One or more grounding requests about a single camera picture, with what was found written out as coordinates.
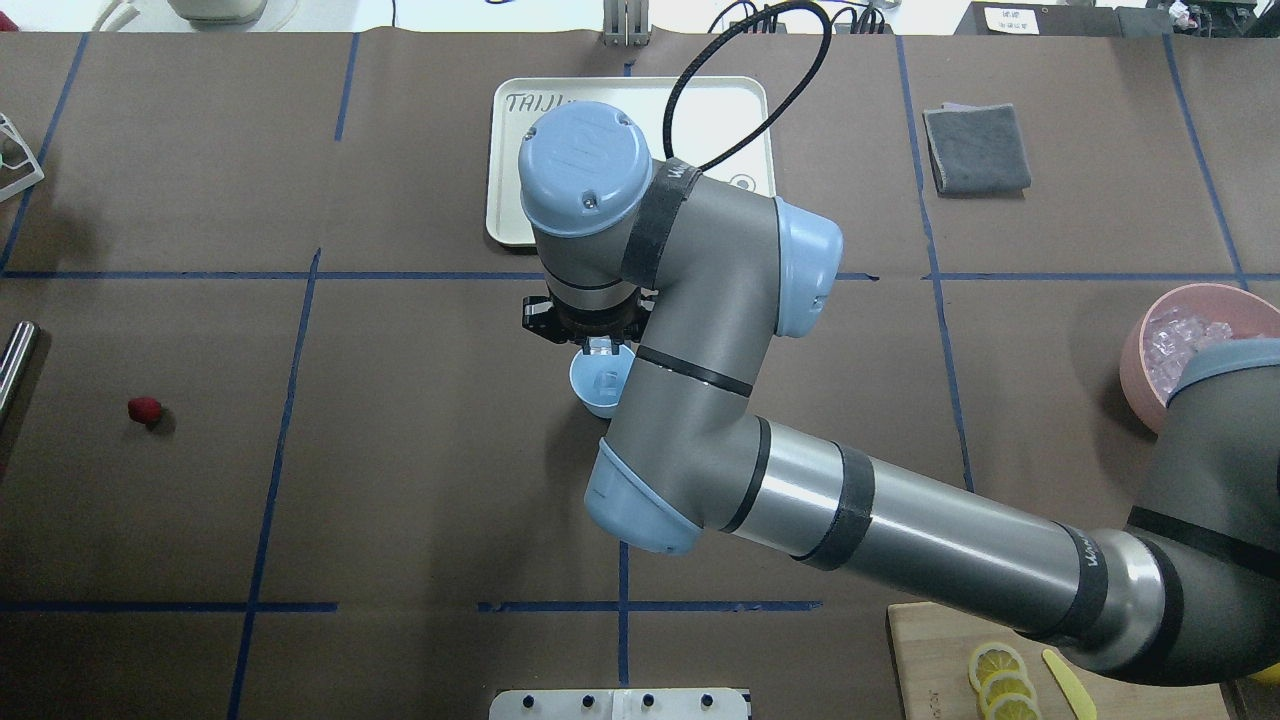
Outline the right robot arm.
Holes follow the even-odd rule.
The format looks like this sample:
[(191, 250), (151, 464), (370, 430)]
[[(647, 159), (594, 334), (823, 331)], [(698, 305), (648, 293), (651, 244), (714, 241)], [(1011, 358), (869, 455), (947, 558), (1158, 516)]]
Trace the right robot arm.
[(549, 290), (524, 327), (634, 341), (585, 492), (602, 529), (654, 553), (705, 529), (846, 570), (1146, 685), (1277, 662), (1275, 338), (1198, 352), (1119, 529), (1079, 530), (751, 415), (776, 337), (817, 323), (844, 251), (831, 220), (655, 161), (604, 102), (549, 110), (518, 151)]

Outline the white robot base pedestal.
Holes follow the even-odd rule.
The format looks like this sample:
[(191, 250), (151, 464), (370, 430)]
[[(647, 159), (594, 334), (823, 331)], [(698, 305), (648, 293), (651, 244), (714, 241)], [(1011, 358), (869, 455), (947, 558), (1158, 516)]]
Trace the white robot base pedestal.
[(748, 691), (728, 687), (502, 691), (489, 719), (751, 719)]

